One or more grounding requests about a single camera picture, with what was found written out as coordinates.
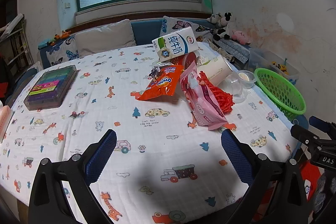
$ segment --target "window sill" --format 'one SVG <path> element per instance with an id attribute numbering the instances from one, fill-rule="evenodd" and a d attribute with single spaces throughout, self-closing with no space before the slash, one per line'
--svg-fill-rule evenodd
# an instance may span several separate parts
<path id="1" fill-rule="evenodd" d="M 75 17 L 76 23 L 81 24 L 99 18 L 161 10 L 200 12 L 201 2 L 198 0 L 126 0 L 83 10 L 75 13 Z"/>

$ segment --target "table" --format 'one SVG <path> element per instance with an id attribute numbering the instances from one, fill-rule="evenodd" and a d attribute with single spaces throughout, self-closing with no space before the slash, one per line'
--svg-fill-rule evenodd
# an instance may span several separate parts
<path id="1" fill-rule="evenodd" d="M 199 46 L 201 55 L 217 54 L 205 43 Z M 67 160 L 111 128 L 116 149 L 90 188 L 112 221 L 161 223 L 175 215 L 184 223 L 242 197 L 248 186 L 221 147 L 220 132 L 197 126 L 183 97 L 135 99 L 150 82 L 157 58 L 152 45 L 142 45 L 62 63 L 59 67 L 74 64 L 79 72 L 61 107 L 28 111 L 23 100 L 29 89 L 57 67 L 39 72 L 12 107 L 15 114 L 0 145 L 0 184 L 28 205 L 41 159 Z M 287 160 L 297 143 L 290 122 L 258 87 L 248 93 L 225 115 L 227 127 L 256 153 Z M 152 118 L 154 110 L 160 115 Z M 74 215 L 85 223 L 68 183 L 63 186 Z"/>

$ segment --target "beige pillow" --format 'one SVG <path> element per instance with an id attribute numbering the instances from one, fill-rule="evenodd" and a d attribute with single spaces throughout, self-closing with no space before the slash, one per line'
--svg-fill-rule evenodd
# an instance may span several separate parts
<path id="1" fill-rule="evenodd" d="M 75 39 L 80 57 L 136 46 L 129 19 L 76 33 Z"/>

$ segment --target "blue sofa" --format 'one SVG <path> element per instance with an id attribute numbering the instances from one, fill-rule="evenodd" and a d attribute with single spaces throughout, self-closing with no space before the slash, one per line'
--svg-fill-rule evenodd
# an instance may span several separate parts
<path id="1" fill-rule="evenodd" d="M 205 19 L 188 19 L 183 18 L 183 20 L 187 20 L 193 23 L 197 23 L 199 25 L 203 25 L 205 27 L 209 27 L 211 29 L 214 28 L 214 25 L 207 22 Z M 152 40 L 160 36 L 160 30 L 162 25 L 161 19 L 144 19 L 131 21 L 135 42 L 137 45 L 146 45 L 152 43 Z M 42 60 L 43 68 L 49 68 L 51 65 L 47 58 L 47 51 L 51 49 L 51 46 L 42 48 L 39 53 Z"/>

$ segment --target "printed tree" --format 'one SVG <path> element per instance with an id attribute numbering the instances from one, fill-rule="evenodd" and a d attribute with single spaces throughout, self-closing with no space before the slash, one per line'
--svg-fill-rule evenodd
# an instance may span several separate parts
<path id="1" fill-rule="evenodd" d="M 134 112 L 133 112 L 133 115 L 132 115 L 133 117 L 136 117 L 136 118 L 138 118 L 139 116 L 141 116 L 141 114 L 140 114 L 140 112 L 139 112 L 139 109 L 137 109 L 137 107 L 136 108 L 134 108 Z"/>

